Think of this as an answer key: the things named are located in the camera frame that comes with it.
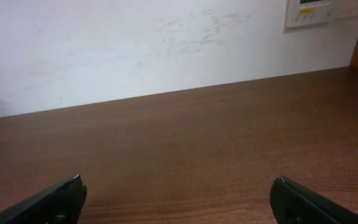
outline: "black object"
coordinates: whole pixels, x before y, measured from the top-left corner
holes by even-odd
[[[287,177],[277,178],[270,206],[278,224],[358,224],[358,215]]]
[[[85,203],[81,176],[67,178],[0,213],[0,224],[76,224]]]

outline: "yellow label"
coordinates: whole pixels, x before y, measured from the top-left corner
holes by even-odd
[[[299,15],[307,15],[307,14],[313,14],[313,13],[314,13],[314,9],[299,10]]]

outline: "wall-mounted control panel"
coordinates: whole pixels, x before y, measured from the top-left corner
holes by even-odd
[[[287,27],[331,21],[340,4],[340,0],[288,0]]]

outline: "light switch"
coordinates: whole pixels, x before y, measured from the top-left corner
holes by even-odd
[[[358,16],[358,0],[341,0],[338,17],[345,18]]]

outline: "wooden desk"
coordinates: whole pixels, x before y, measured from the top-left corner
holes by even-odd
[[[275,223],[278,175],[358,213],[358,71],[0,118],[0,211],[72,174],[80,223]]]

